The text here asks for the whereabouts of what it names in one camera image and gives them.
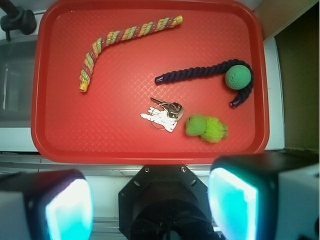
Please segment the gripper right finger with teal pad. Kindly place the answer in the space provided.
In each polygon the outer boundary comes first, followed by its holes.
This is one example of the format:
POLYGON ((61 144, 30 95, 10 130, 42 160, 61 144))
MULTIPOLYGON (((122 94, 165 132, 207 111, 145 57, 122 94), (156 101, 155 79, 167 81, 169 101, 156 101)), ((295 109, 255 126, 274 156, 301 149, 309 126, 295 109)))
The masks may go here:
POLYGON ((228 240, 317 240, 320 156, 305 151, 221 156, 211 166, 208 202, 228 240))

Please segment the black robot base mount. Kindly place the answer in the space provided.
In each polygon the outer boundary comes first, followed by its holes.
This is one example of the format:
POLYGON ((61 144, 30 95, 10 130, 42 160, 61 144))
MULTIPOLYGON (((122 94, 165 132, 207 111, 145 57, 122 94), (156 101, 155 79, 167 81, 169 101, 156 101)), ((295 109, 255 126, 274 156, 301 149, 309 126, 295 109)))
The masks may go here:
POLYGON ((118 193, 128 240, 220 240, 207 186, 185 165, 145 165, 118 193))

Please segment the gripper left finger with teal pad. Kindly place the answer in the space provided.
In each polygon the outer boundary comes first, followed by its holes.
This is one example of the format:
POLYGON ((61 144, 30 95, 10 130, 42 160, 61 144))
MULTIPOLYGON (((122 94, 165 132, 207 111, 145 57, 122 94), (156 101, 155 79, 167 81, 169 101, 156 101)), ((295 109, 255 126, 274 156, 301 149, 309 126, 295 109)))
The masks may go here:
POLYGON ((0 177, 2 240, 88 240, 93 219, 92 188, 79 170, 0 177))

